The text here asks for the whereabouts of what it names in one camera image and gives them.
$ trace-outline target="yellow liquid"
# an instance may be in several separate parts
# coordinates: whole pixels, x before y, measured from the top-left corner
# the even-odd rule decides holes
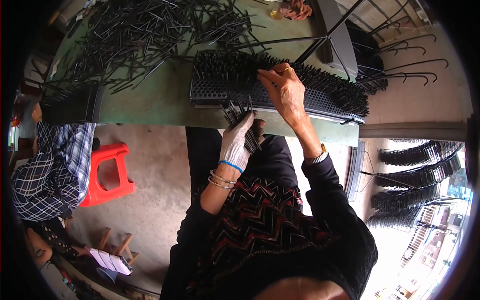
[[[273,11],[270,13],[270,17],[272,17],[272,19],[274,20],[281,20],[283,19],[283,15],[281,12],[276,12],[276,11]]]

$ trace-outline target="red plastic stool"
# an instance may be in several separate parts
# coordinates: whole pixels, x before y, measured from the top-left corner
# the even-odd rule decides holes
[[[125,166],[125,155],[128,154],[128,146],[125,143],[117,143],[112,145],[101,146],[100,149],[92,151],[92,163],[90,169],[90,182],[88,184],[88,192],[80,206],[87,207],[99,205],[113,199],[117,199],[133,193],[135,191],[135,183],[129,182],[127,177],[127,168]],[[119,172],[120,186],[105,190],[98,182],[97,170],[102,161],[115,159]]]

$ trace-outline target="perforated metal panel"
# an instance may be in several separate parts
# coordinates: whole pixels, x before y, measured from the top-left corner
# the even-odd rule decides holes
[[[228,100],[245,102],[247,96],[252,97],[253,106],[272,108],[267,90],[259,83],[239,84],[229,81],[208,81],[196,78],[194,75],[190,87],[190,101],[197,105],[218,105]],[[365,123],[365,119],[355,114],[345,113],[337,108],[324,92],[306,88],[304,98],[305,111],[309,114],[328,118],[333,121],[345,122],[353,119],[357,124]]]

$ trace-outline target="blue wristband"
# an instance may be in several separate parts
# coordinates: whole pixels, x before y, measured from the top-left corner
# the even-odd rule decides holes
[[[235,165],[233,165],[233,164],[231,164],[231,163],[229,163],[229,162],[227,162],[227,161],[225,161],[225,160],[219,161],[218,164],[227,164],[227,165],[229,165],[229,166],[231,166],[231,167],[234,167],[234,168],[237,169],[238,171],[240,171],[240,174],[243,173],[243,171],[241,170],[241,168],[239,168],[239,167],[237,167],[237,166],[235,166]]]

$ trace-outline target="white work glove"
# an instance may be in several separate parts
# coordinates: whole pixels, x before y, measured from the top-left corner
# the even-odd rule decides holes
[[[250,111],[235,128],[229,126],[225,129],[218,164],[228,164],[243,173],[250,157],[250,152],[244,147],[245,133],[253,125],[254,117],[253,111]]]

